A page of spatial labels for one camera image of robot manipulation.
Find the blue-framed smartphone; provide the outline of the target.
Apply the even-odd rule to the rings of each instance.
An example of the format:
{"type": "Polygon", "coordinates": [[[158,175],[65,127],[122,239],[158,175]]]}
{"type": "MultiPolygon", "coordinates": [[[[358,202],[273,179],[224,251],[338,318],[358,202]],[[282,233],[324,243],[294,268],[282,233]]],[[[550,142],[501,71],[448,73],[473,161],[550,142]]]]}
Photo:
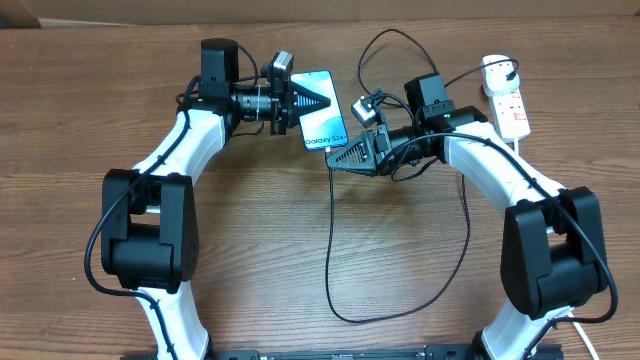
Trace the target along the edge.
{"type": "Polygon", "coordinates": [[[321,151],[344,146],[348,142],[348,134],[331,73],[328,70],[295,73],[290,80],[331,100],[328,108],[300,118],[305,149],[321,151]]]}

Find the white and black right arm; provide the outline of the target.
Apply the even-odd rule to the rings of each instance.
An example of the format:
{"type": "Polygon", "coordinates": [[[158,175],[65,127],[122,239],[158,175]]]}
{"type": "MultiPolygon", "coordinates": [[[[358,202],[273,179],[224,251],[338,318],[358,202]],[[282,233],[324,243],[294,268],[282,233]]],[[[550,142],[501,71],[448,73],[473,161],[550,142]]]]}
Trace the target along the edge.
{"type": "Polygon", "coordinates": [[[403,165],[441,161],[458,170],[504,219],[500,276],[507,300],[493,322],[455,359],[560,359],[542,340],[572,311],[609,291],[609,320],[618,292],[607,266],[599,201],[586,187],[566,189],[537,172],[499,138],[477,108],[458,108],[439,73],[404,86],[410,125],[391,130],[379,108],[384,93],[360,98],[352,111],[365,130],[327,158],[329,170],[393,176],[403,165]]]}

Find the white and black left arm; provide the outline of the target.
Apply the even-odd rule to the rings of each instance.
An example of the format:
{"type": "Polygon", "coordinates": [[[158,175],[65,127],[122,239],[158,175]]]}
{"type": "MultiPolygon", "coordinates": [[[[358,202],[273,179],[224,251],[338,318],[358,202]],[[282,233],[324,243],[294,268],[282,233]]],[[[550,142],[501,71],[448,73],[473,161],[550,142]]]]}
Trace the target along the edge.
{"type": "Polygon", "coordinates": [[[202,40],[201,71],[176,98],[174,127],[145,160],[103,180],[85,276],[100,293],[138,300],[157,341],[155,359],[214,356],[191,286],[199,257],[194,186],[239,124],[269,125],[273,135],[299,127],[308,151],[347,139],[329,71],[295,73],[293,55],[279,51],[243,78],[244,51],[231,39],[202,40]]]}

